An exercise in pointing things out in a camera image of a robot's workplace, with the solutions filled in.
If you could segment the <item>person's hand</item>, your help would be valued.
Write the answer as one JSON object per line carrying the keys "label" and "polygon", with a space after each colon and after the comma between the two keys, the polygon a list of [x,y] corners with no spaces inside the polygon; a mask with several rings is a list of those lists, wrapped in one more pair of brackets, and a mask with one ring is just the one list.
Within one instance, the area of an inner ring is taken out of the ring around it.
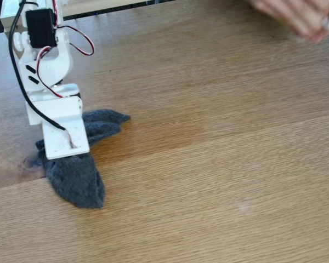
{"label": "person's hand", "polygon": [[329,1],[256,0],[249,4],[312,43],[320,42],[329,34],[324,25],[329,17]]}

